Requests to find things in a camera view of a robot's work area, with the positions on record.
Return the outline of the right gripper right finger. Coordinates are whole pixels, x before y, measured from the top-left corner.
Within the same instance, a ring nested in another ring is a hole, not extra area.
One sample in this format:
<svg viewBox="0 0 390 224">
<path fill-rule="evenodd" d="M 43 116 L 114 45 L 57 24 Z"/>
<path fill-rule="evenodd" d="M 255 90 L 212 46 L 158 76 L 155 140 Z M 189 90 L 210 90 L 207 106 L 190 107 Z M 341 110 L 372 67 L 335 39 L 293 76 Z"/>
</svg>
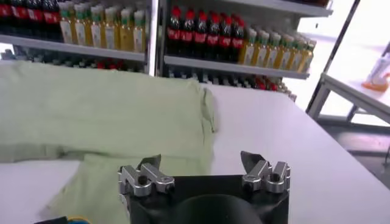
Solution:
<svg viewBox="0 0 390 224">
<path fill-rule="evenodd" d="M 273 194 L 282 194 L 290 189 L 291 169 L 288 163 L 278 161 L 272 166 L 260 154 L 241 151 L 241 162 L 246 174 L 242 185 L 249 192 L 264 190 Z"/>
</svg>

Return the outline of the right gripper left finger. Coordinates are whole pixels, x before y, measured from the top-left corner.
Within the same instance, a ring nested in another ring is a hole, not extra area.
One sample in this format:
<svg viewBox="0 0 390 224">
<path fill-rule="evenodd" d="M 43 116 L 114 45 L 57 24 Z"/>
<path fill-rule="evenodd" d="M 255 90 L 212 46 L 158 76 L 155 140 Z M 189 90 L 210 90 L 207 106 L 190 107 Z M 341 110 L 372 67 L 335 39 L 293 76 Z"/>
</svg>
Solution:
<svg viewBox="0 0 390 224">
<path fill-rule="evenodd" d="M 148 197 L 153 190 L 170 194 L 175 188 L 174 177 L 160 171 L 161 155 L 143 158 L 136 168 L 122 166 L 118 170 L 119 193 Z"/>
</svg>

